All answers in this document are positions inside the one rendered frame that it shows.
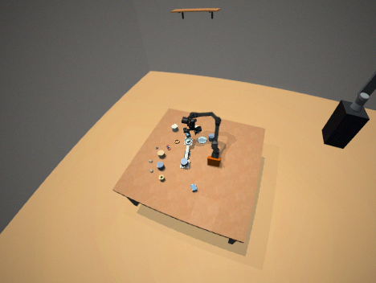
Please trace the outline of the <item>small light blue block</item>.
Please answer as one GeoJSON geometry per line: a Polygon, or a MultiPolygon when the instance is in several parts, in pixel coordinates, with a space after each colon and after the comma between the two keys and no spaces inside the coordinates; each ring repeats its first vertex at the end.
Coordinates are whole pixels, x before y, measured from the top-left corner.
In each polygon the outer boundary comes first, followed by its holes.
{"type": "Polygon", "coordinates": [[[196,184],[192,184],[191,185],[191,189],[192,189],[192,192],[197,192],[197,187],[196,187],[196,184]]]}

